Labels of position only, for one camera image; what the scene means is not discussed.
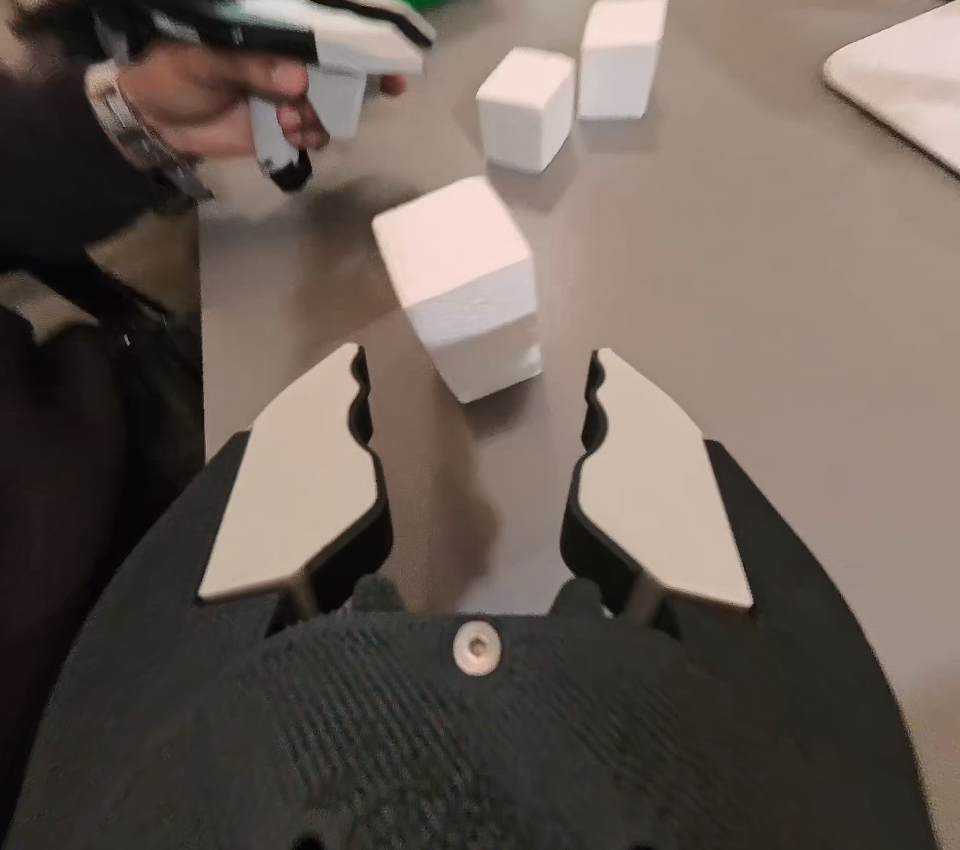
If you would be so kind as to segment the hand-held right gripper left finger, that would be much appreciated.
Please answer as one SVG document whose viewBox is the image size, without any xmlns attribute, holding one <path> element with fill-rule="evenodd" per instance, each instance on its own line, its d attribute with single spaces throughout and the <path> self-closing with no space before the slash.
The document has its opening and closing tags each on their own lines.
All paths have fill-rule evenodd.
<svg viewBox="0 0 960 850">
<path fill-rule="evenodd" d="M 298 619 L 339 611 L 394 533 L 363 346 L 346 343 L 251 426 L 206 569 L 203 604 L 280 594 Z"/>
</svg>

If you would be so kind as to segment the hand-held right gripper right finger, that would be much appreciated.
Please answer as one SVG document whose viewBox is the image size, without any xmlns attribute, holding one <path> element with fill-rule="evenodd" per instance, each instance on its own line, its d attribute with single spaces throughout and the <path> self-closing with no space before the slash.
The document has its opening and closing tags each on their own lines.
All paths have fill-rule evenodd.
<svg viewBox="0 0 960 850">
<path fill-rule="evenodd" d="M 653 625 L 671 601 L 749 619 L 752 587 L 698 424 L 611 348 L 592 353 L 584 401 L 565 567 L 613 619 Z"/>
</svg>

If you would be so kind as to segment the person's left forearm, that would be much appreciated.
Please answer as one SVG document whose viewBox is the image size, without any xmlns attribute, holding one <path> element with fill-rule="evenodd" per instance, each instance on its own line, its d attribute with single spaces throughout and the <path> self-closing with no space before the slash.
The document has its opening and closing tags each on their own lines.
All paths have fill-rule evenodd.
<svg viewBox="0 0 960 850">
<path fill-rule="evenodd" d="M 84 0 L 15 4 L 13 36 L 28 65 L 2 62 L 2 259 L 65 259 L 186 197 L 160 172 L 121 155 L 87 96 L 88 68 L 103 62 Z"/>
</svg>

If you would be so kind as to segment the grey desk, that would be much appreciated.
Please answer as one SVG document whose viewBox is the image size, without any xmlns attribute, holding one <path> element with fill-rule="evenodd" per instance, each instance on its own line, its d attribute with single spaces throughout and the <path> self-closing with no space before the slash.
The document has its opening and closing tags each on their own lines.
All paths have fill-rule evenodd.
<svg viewBox="0 0 960 850">
<path fill-rule="evenodd" d="M 475 94 L 518 47 L 579 54 L 599 0 L 458 0 L 425 78 L 372 101 L 282 204 L 215 164 L 200 213 L 207 452 L 344 342 L 366 347 L 411 607 L 546 611 L 609 347 L 722 442 L 817 556 L 902 705 L 958 848 L 958 180 L 827 90 L 835 51 L 935 0 L 670 0 L 649 111 L 576 122 L 489 180 L 534 250 L 543 371 L 462 406 L 371 221 L 486 171 Z"/>
</svg>

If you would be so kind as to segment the person's left hand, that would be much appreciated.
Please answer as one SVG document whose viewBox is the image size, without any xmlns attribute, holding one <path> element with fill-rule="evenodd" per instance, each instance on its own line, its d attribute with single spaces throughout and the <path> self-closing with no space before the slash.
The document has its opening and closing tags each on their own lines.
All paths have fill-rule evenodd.
<svg viewBox="0 0 960 850">
<path fill-rule="evenodd" d="M 161 42 L 121 66 L 117 86 L 140 123 L 191 161 L 255 154 L 250 97 L 276 106 L 292 147 L 315 152 L 330 142 L 307 99 L 306 64 L 294 59 Z"/>
</svg>

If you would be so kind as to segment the silver wristwatch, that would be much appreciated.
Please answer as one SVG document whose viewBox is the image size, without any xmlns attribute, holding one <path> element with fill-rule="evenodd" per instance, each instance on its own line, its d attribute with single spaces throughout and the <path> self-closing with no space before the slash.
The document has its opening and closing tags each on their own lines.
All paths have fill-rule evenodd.
<svg viewBox="0 0 960 850">
<path fill-rule="evenodd" d="M 90 65 L 83 79 L 94 117 L 129 164 L 162 179 L 195 203 L 213 198 L 195 163 L 177 154 L 141 120 L 122 92 L 119 68 L 113 61 Z"/>
</svg>

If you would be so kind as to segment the person's black clothing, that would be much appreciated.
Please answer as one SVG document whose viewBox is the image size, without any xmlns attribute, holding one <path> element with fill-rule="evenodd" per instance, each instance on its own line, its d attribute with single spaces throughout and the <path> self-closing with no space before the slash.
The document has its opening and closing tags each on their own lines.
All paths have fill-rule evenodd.
<svg viewBox="0 0 960 850">
<path fill-rule="evenodd" d="M 38 340 L 2 306 L 2 833 L 47 700 L 120 564 L 205 459 L 202 339 L 89 256 L 2 253 L 92 319 Z"/>
</svg>

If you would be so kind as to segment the white stand base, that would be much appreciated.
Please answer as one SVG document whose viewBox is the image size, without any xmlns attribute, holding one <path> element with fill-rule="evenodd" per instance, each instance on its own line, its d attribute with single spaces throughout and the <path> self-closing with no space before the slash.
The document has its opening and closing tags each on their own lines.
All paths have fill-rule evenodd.
<svg viewBox="0 0 960 850">
<path fill-rule="evenodd" d="M 822 66 L 825 85 L 959 174 L 959 1 L 855 41 Z"/>
</svg>

